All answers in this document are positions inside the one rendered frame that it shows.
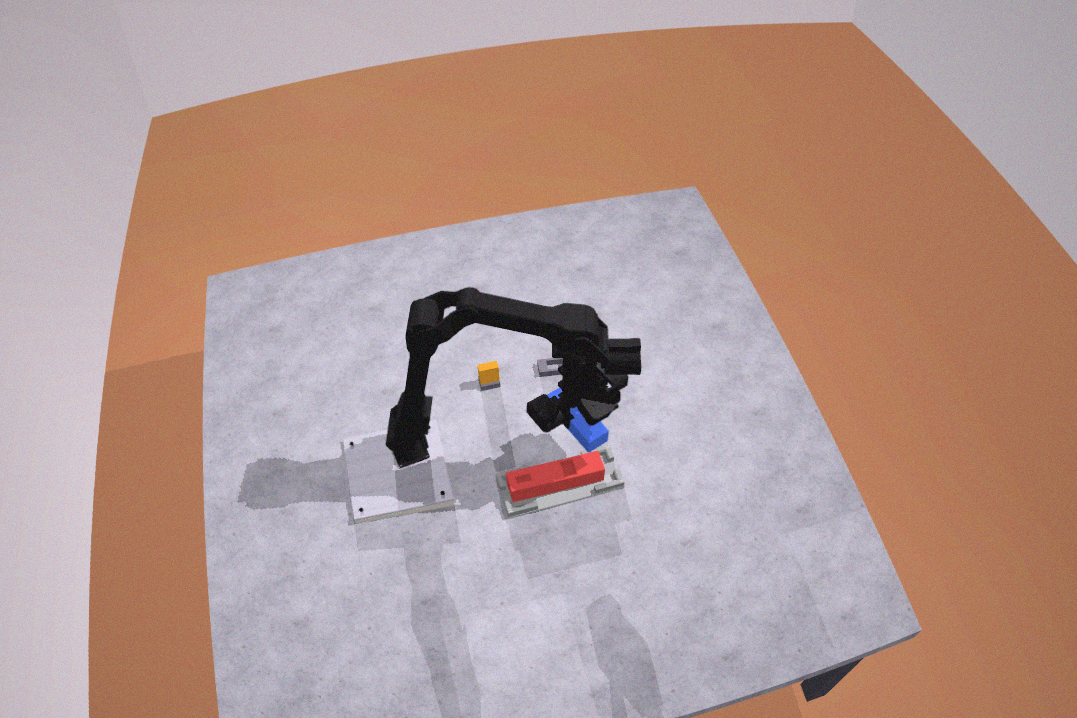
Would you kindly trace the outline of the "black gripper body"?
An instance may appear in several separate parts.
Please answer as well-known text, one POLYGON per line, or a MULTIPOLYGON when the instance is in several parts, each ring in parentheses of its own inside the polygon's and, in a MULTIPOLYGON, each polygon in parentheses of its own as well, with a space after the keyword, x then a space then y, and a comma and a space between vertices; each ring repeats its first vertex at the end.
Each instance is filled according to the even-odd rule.
POLYGON ((582 389, 592 388, 595 383, 599 383, 600 388, 609 388, 609 384, 611 388, 618 389, 628 386, 628 375, 605 375, 605 368, 601 368, 601 363, 597 363, 597 372, 595 372, 595 376, 585 381, 575 381, 568 378, 567 374, 563 372, 563 365, 558 366, 558 372, 563 375, 562 380, 558 383, 558 386, 562 389, 562 392, 558 394, 558 400, 551 402, 546 394, 541 394, 535 399, 527 403, 527 414, 532 420, 535 420, 538 430, 545 433, 558 430, 563 420, 570 416, 571 407, 568 402, 572 389, 577 389, 577 392, 581 392, 582 389))

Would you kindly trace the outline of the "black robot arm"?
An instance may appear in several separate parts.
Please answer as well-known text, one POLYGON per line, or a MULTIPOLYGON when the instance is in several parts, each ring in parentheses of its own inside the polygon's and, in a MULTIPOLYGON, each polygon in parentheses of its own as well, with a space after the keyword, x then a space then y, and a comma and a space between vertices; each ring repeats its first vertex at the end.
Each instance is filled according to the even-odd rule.
MULTIPOLYGON (((406 386, 390 411, 386 430, 386 447, 395 453, 398 468, 430 457, 425 435, 434 397, 424 395, 429 362, 439 343, 473 323, 546 338, 553 343, 553 358, 563 358, 563 372, 575 381, 595 376, 597 363, 605 368, 605 375, 641 375, 640 338, 609 338, 609 326, 589 304, 544 306, 479 288, 439 291, 417 299, 411 304, 405 335, 411 353, 406 386), (451 306, 456 310, 444 318, 444 309, 451 306)), ((617 403, 620 389, 600 388, 599 383, 581 392, 572 389, 568 402, 590 426, 607 419, 618 408, 617 403)))

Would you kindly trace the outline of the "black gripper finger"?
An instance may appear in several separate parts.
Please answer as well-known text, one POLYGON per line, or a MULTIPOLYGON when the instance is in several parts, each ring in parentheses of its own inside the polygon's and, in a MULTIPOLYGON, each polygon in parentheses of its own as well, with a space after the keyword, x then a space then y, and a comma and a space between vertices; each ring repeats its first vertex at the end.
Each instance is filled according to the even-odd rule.
MULTIPOLYGON (((549 397, 549 400, 551 400, 551 402, 558 400, 558 397, 556 397, 556 396, 549 397)), ((575 417, 572 416, 572 414, 568 416, 567 419, 563 420, 563 422, 562 422, 561 425, 564 425, 564 426, 567 426, 567 430, 570 430, 570 420, 572 420, 575 417)))

